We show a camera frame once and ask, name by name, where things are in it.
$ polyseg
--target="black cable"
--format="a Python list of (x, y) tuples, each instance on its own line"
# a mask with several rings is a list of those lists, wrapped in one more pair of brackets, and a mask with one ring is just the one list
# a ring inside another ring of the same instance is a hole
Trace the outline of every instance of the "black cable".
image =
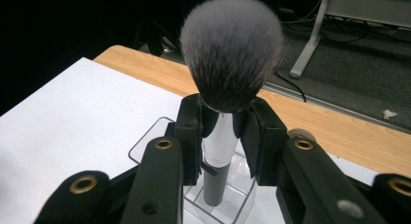
[(287, 82), (288, 84), (292, 85), (296, 90), (298, 90), (298, 91), (300, 92), (300, 94), (301, 94), (301, 97), (302, 97), (303, 101), (304, 101), (305, 103), (307, 103), (307, 99), (306, 99), (306, 97), (305, 97), (304, 92), (301, 90), (301, 88), (299, 88), (296, 84), (294, 84), (294, 83), (291, 82), (290, 80), (287, 80), (287, 79), (285, 79), (284, 77), (280, 76), (277, 72), (274, 72), (274, 75), (277, 76), (279, 79), (281, 79), (281, 80)]

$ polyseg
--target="white surface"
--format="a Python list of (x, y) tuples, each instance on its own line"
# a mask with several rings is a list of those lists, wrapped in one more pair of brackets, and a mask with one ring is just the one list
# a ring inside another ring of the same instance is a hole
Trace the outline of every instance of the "white surface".
[[(33, 223), (57, 186), (75, 173), (114, 177), (132, 168), (131, 147), (159, 117), (176, 119), (180, 100), (88, 59), (78, 61), (0, 117), (0, 223)], [(375, 172), (332, 159), (347, 175), (372, 182)], [(246, 223), (284, 223), (275, 188), (257, 188)]]

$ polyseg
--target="gray carpet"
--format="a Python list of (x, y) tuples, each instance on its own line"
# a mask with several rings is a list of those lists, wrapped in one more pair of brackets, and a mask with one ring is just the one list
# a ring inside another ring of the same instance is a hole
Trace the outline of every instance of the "gray carpet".
[[(291, 79), (288, 73), (309, 39), (312, 24), (284, 24), (286, 56), (278, 74), (296, 84), (308, 103), (411, 133), (411, 32), (327, 20), (301, 78)], [(184, 64), (181, 54), (173, 50), (161, 57)], [(292, 85), (276, 76), (266, 89), (301, 100)], [(397, 116), (384, 119), (384, 110)]]

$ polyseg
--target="brush handle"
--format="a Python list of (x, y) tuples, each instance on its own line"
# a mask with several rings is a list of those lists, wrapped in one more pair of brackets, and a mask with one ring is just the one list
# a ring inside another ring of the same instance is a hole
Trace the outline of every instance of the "brush handle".
[(203, 152), (208, 165), (223, 168), (230, 164), (238, 144), (232, 113), (216, 113), (218, 116), (210, 124), (212, 130), (203, 138)]
[(207, 205), (217, 207), (223, 201), (224, 189), (226, 187), (230, 164), (222, 168), (214, 168), (210, 165), (208, 166), (217, 172), (217, 175), (213, 176), (206, 171), (204, 172), (204, 199)]
[(205, 163), (217, 175), (205, 171), (204, 199), (211, 207), (221, 204), (230, 162), (238, 144), (239, 127), (238, 113), (222, 113), (207, 107), (203, 109), (203, 153)]

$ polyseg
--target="dark background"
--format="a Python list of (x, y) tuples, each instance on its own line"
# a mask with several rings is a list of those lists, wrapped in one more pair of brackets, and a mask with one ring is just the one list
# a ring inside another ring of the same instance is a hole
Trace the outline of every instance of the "dark background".
[(152, 41), (155, 24), (176, 38), (184, 15), (203, 1), (1, 0), (0, 115), (81, 57)]

